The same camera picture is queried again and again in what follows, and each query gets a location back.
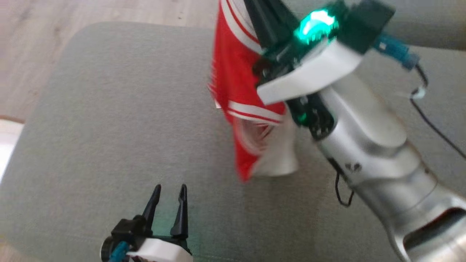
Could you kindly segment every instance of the red cloth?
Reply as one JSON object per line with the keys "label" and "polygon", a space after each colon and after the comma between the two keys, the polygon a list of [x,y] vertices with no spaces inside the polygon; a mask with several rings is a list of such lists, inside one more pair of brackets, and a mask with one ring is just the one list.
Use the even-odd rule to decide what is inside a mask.
{"label": "red cloth", "polygon": [[258,77],[252,66],[259,52],[242,0],[220,0],[209,90],[233,126],[236,166],[243,181],[252,176],[269,147],[266,137],[286,113],[284,103],[265,106],[256,93]]}

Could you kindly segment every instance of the black cable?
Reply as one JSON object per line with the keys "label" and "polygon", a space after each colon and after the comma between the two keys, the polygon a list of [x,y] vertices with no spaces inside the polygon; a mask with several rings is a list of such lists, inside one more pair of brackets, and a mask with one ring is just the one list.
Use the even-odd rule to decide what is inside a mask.
{"label": "black cable", "polygon": [[419,64],[415,65],[414,68],[416,69],[419,76],[421,77],[422,82],[424,83],[424,86],[427,88],[427,86],[429,85],[429,79],[427,79],[427,76],[424,73],[424,70],[422,69],[422,67]]}
{"label": "black cable", "polygon": [[340,196],[340,191],[338,190],[338,182],[340,181],[340,172],[336,172],[336,179],[335,179],[335,193],[336,193],[336,198],[338,199],[338,202],[340,205],[344,207],[350,207],[351,206],[351,201],[353,200],[354,196],[354,191],[351,191],[351,195],[349,196],[350,198],[348,199],[348,202],[345,203],[342,201],[342,198]]}
{"label": "black cable", "polygon": [[[424,87],[427,88],[427,85],[429,84],[429,80],[427,79],[427,76],[425,75],[424,71],[422,70],[422,67],[417,64],[416,65],[416,71],[418,72],[419,76],[421,77],[422,79],[422,82],[424,83]],[[466,159],[466,154],[464,152],[462,152],[462,150],[456,146],[450,139],[448,139],[428,118],[427,116],[424,114],[424,112],[421,110],[421,108],[419,107],[419,105],[416,103],[416,101],[414,101],[414,99],[412,98],[413,95],[415,95],[417,92],[419,92],[419,89],[415,89],[412,93],[411,93],[411,97],[410,97],[410,102],[412,104],[412,106],[416,109],[416,111],[419,113],[419,115],[421,116],[421,118],[425,121],[425,123],[430,127],[432,128],[445,142],[447,142],[456,152],[458,152],[458,154],[460,154],[460,156],[464,159]]]}

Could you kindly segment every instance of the gray fabric surface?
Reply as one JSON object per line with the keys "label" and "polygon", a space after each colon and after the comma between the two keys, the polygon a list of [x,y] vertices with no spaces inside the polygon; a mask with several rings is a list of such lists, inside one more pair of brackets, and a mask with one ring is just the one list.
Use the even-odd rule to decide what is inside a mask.
{"label": "gray fabric surface", "polygon": [[[387,31],[411,45],[466,49],[466,1],[380,0],[396,9]],[[298,17],[329,0],[283,0]],[[347,5],[361,0],[345,0]]]}
{"label": "gray fabric surface", "polygon": [[[79,32],[0,186],[0,234],[44,262],[97,262],[112,227],[141,213],[157,183],[154,231],[168,234],[186,183],[188,244],[197,262],[395,261],[358,197],[349,209],[338,205],[335,171],[305,130],[296,143],[298,173],[239,182],[230,127],[206,89],[212,35],[121,22]],[[417,50],[432,83],[420,104],[466,149],[466,54]],[[466,195],[466,163],[394,95],[419,85],[416,75],[374,53],[358,74],[406,122],[439,178]]]}

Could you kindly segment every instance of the wooden floor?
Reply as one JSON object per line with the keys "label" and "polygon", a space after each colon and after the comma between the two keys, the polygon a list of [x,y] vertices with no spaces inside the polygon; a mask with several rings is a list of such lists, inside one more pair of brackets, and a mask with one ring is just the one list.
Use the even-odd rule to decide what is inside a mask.
{"label": "wooden floor", "polygon": [[[5,0],[0,4],[0,116],[24,121],[70,38],[103,21],[213,28],[218,0]],[[32,262],[2,242],[0,262]]]}

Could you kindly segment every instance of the robotic arm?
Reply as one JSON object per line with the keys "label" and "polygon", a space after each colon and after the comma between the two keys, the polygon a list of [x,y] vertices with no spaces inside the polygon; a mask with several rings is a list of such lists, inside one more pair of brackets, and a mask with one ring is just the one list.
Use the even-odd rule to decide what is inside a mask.
{"label": "robotic arm", "polygon": [[151,230],[162,186],[155,187],[142,215],[121,219],[100,248],[102,262],[192,262],[188,248],[188,191],[181,186],[179,207],[170,236]]}
{"label": "robotic arm", "polygon": [[382,34],[394,10],[374,0],[352,8],[337,1],[311,12],[287,34],[282,29],[264,36],[270,32],[262,29],[267,20],[281,28],[296,24],[291,15],[273,15],[280,0],[269,2],[245,1],[267,50],[254,67],[262,101],[285,101],[295,123],[309,128],[337,172],[340,203],[348,207],[352,198],[341,201],[341,176],[382,222],[400,259],[466,261],[466,201],[438,182],[399,119],[351,74],[375,43],[406,69],[421,73],[424,86],[411,99],[424,91],[419,57]]}

